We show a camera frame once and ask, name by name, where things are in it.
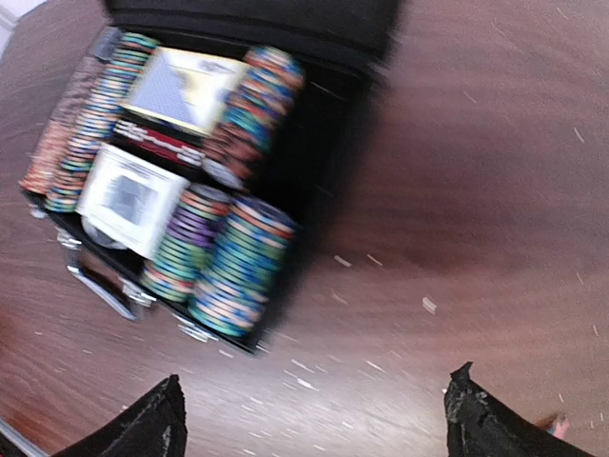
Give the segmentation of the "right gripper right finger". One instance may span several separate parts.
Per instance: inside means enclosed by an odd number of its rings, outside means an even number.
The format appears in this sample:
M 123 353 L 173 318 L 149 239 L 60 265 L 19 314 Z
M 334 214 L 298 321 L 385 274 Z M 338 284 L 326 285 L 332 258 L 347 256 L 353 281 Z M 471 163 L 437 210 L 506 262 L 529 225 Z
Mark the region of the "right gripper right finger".
M 443 397 L 449 457 L 586 456 L 523 419 L 470 377 L 470 362 L 451 373 Z

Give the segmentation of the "white playing card box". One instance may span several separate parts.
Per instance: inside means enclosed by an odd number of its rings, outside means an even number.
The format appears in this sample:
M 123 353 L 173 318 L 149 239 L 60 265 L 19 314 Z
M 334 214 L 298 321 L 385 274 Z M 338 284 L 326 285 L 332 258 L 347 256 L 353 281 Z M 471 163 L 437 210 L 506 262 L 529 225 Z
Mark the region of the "white playing card box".
M 111 239 L 151 258 L 186 178 L 115 146 L 100 147 L 76 212 Z

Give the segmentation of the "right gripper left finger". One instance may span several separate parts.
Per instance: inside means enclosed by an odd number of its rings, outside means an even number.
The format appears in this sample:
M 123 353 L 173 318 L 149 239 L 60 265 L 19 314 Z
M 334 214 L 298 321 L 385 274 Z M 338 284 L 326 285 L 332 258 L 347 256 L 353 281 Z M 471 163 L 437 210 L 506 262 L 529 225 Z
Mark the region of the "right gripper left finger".
M 105 426 L 59 456 L 184 456 L 185 396 L 176 374 L 168 376 Z

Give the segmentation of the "yellow blue card deck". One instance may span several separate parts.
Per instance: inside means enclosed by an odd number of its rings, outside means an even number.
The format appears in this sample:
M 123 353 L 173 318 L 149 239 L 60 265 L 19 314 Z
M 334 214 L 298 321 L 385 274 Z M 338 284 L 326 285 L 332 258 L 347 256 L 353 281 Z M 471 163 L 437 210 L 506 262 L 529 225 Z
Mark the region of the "yellow blue card deck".
M 123 106 L 182 131 L 208 136 L 248 69 L 240 60 L 158 47 Z

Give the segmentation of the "black poker set case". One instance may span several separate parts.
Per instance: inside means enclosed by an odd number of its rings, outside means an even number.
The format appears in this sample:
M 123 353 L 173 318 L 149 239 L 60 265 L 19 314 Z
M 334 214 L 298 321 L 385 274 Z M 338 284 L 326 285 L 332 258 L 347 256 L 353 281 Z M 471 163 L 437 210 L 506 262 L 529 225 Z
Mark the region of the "black poker set case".
M 119 314 L 254 352 L 361 138 L 399 1 L 107 1 L 20 187 Z

